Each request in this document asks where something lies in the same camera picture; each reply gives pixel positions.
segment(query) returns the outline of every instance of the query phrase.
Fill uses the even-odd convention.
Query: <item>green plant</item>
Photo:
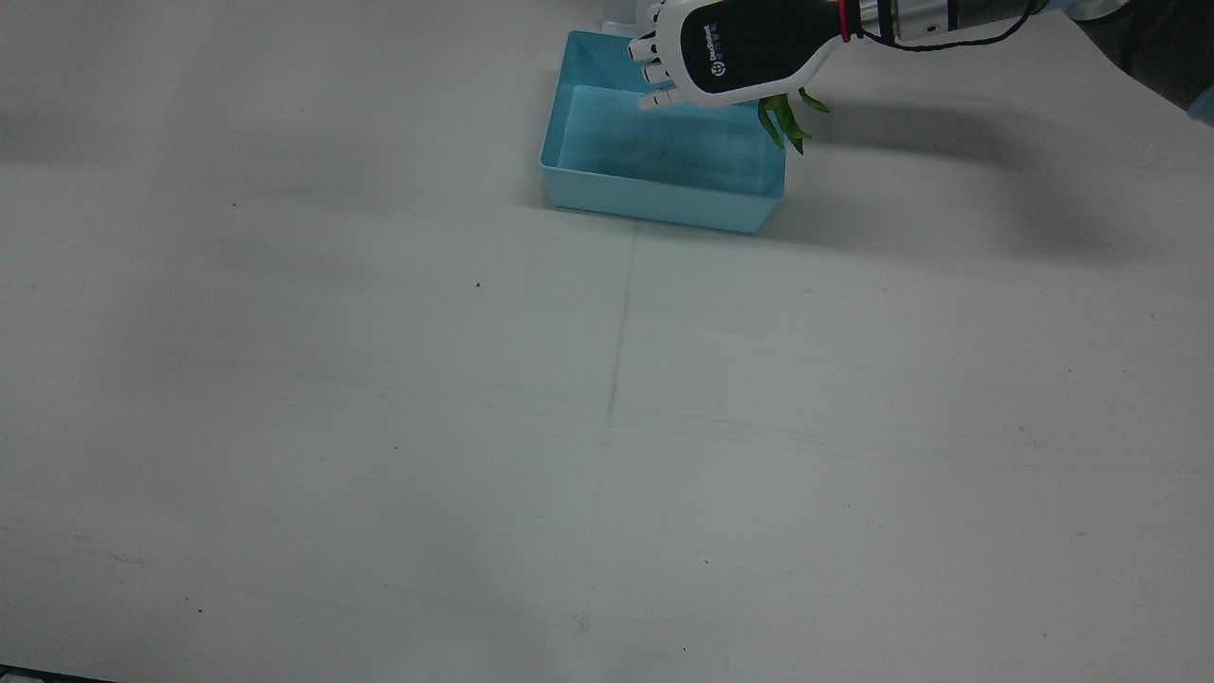
[[[811,109],[824,114],[830,113],[829,107],[815,99],[804,87],[799,89],[796,93],[801,96],[801,101]],[[768,112],[775,114],[775,123]],[[767,131],[767,135],[771,136],[772,142],[778,144],[781,149],[784,148],[784,137],[787,136],[788,141],[793,143],[793,148],[796,149],[796,153],[805,154],[805,141],[812,136],[805,132],[800,124],[796,123],[788,95],[772,95],[771,97],[759,99],[759,121],[762,124],[764,130]]]

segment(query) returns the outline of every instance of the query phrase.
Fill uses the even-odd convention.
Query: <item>logo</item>
[[[725,75],[725,55],[721,53],[721,33],[715,23],[704,24],[704,45],[708,46],[708,69],[715,76]]]

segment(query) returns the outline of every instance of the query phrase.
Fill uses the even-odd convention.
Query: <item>blue container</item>
[[[755,232],[784,194],[758,104],[642,112],[628,38],[569,34],[540,166],[558,206]]]

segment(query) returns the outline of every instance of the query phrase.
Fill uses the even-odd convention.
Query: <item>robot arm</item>
[[[1214,124],[1210,0],[665,0],[651,10],[654,30],[634,40],[629,53],[659,86],[641,97],[641,108],[716,107],[795,92],[852,39],[908,51],[985,45],[1054,8],[1127,73],[1196,118],[1204,107]],[[988,39],[923,42],[1014,17]]]

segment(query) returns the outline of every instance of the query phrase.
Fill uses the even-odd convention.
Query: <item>white table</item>
[[[1042,16],[756,237],[556,210],[600,10],[0,8],[0,661],[1214,681],[1214,130]]]

